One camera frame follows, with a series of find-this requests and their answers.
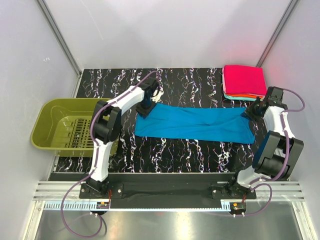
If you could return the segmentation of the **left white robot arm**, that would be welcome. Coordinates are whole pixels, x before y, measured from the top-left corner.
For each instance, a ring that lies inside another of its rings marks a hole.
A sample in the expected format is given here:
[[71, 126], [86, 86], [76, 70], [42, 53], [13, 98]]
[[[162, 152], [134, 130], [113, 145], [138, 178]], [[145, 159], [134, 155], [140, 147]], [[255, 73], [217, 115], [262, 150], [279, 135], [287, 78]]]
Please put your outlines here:
[[130, 86], [119, 96], [103, 101], [99, 100], [94, 108], [90, 122], [90, 137], [93, 141], [92, 165], [85, 179], [90, 192], [97, 198], [108, 193], [107, 178], [109, 174], [109, 158], [113, 144], [122, 131], [122, 115], [136, 108], [139, 116], [146, 118], [156, 106], [153, 101], [160, 91], [155, 78], [145, 79]]

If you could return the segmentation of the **blue t shirt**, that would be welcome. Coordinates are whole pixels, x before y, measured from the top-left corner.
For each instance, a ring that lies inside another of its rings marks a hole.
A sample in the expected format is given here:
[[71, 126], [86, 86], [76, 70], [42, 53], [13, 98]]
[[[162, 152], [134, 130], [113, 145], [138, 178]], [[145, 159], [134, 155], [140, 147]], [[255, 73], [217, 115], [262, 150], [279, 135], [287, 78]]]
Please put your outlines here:
[[253, 144], [255, 137], [244, 107], [194, 108], [158, 103], [150, 114], [136, 117], [138, 137]]

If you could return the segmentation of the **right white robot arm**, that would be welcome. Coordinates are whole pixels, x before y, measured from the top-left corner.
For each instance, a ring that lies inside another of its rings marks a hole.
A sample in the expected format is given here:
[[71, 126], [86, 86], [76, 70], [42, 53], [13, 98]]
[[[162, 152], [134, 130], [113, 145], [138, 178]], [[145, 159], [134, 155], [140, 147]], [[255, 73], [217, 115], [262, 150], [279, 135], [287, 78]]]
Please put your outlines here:
[[267, 134], [254, 155], [252, 165], [236, 172], [228, 182], [226, 192], [240, 199], [253, 191], [258, 184], [287, 180], [304, 148], [304, 142], [291, 131], [288, 114], [283, 103], [285, 89], [270, 86], [264, 98], [256, 100], [242, 117], [250, 121], [264, 121]]

